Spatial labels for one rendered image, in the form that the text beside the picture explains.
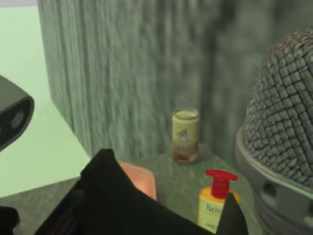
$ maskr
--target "gray camera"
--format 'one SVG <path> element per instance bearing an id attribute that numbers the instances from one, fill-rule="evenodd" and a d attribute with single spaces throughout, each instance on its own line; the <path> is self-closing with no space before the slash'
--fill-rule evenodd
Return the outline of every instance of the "gray camera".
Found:
<path id="1" fill-rule="evenodd" d="M 34 113 L 34 99 L 0 75 L 0 151 L 17 140 Z"/>

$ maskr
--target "camera lens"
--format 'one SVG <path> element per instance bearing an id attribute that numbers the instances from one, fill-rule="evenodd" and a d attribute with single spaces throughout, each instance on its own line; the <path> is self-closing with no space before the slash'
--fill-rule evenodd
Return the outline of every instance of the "camera lens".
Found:
<path id="1" fill-rule="evenodd" d="M 21 124 L 21 122 L 23 121 L 23 118 L 24 118 L 24 112 L 23 111 L 19 111 L 13 117 L 13 119 L 11 121 L 11 127 L 12 128 L 17 128 Z"/>

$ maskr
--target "pink bowl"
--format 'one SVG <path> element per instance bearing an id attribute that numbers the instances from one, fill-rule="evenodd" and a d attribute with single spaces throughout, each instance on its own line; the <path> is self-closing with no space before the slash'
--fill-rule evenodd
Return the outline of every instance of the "pink bowl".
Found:
<path id="1" fill-rule="evenodd" d="M 125 162 L 119 164 L 137 189 L 154 200 L 157 199 L 155 178 L 150 170 Z"/>

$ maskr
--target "beverage can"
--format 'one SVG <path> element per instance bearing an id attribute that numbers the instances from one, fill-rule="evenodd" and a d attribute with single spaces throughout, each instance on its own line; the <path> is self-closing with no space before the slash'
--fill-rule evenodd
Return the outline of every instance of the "beverage can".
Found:
<path id="1" fill-rule="evenodd" d="M 179 164 L 190 164 L 198 158 L 199 112 L 178 109 L 174 111 L 172 121 L 173 159 Z"/>

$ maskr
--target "pump dispenser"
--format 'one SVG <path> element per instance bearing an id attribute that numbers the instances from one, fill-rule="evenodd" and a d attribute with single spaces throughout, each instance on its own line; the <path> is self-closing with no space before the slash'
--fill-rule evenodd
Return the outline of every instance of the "pump dispenser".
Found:
<path id="1" fill-rule="evenodd" d="M 240 204 L 240 197 L 229 190 L 229 181 L 236 181 L 237 175 L 223 170 L 206 170 L 206 175 L 212 176 L 212 186 L 205 187 L 199 195 L 198 225 L 212 233 L 216 233 L 226 197 L 232 193 Z"/>

